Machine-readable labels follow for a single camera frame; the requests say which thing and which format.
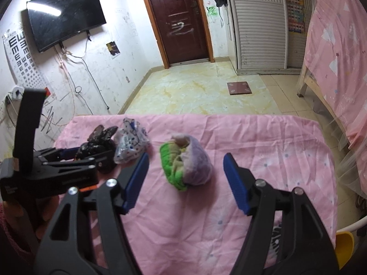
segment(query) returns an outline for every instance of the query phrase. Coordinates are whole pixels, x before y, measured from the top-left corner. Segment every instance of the green fabric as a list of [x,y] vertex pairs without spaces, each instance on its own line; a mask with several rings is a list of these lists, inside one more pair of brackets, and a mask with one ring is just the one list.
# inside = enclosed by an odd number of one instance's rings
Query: green fabric
[[162,168],[170,184],[180,191],[187,189],[182,181],[184,163],[181,159],[181,149],[174,141],[168,141],[160,147]]

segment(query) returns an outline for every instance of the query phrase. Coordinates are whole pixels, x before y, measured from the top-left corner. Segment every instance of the green scribble on wall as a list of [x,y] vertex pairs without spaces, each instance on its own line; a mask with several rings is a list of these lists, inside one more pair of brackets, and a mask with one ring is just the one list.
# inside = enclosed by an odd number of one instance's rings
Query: green scribble on wall
[[218,11],[215,6],[207,7],[208,10],[208,16],[218,16]]

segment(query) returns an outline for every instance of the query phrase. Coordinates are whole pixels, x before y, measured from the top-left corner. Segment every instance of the pink tablecloth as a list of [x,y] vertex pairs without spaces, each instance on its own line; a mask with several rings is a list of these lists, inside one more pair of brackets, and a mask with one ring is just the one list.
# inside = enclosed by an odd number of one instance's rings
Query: pink tablecloth
[[[237,208],[223,172],[223,156],[227,152],[256,178],[265,179],[275,188],[303,187],[335,242],[334,164],[316,122],[268,115],[129,117],[146,127],[152,143],[150,168],[136,207],[122,217],[144,275],[230,273],[250,217]],[[97,125],[121,125],[123,118],[124,115],[75,117],[59,136],[56,147],[79,146]],[[207,151],[215,172],[206,185],[179,192],[167,182],[159,147],[175,132],[196,137]],[[95,237],[94,244],[98,262],[103,264],[100,237]],[[270,251],[268,264],[274,258]]]
[[367,193],[367,13],[359,0],[316,0],[304,60],[344,125]]

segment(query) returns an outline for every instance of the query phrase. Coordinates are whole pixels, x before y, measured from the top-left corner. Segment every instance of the purple and green cloth bundle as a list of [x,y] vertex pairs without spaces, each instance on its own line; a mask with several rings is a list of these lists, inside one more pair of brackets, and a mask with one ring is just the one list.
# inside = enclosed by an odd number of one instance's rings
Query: purple and green cloth bundle
[[172,139],[160,147],[160,155],[168,182],[180,191],[189,185],[207,183],[213,173],[208,154],[190,135],[172,135]]

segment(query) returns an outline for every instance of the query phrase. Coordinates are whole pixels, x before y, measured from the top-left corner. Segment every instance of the human hand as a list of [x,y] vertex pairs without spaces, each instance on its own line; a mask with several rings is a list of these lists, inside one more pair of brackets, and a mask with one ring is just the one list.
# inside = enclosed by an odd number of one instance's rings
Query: human hand
[[[38,239],[42,239],[47,225],[59,205],[59,196],[52,196],[39,203],[39,212],[41,213],[44,222],[36,229],[35,234]],[[8,224],[15,231],[15,233],[19,235],[19,237],[24,238],[24,234],[22,233],[21,226],[19,224],[19,217],[22,217],[24,214],[21,205],[17,201],[12,200],[6,202],[4,201],[3,206],[5,218]]]

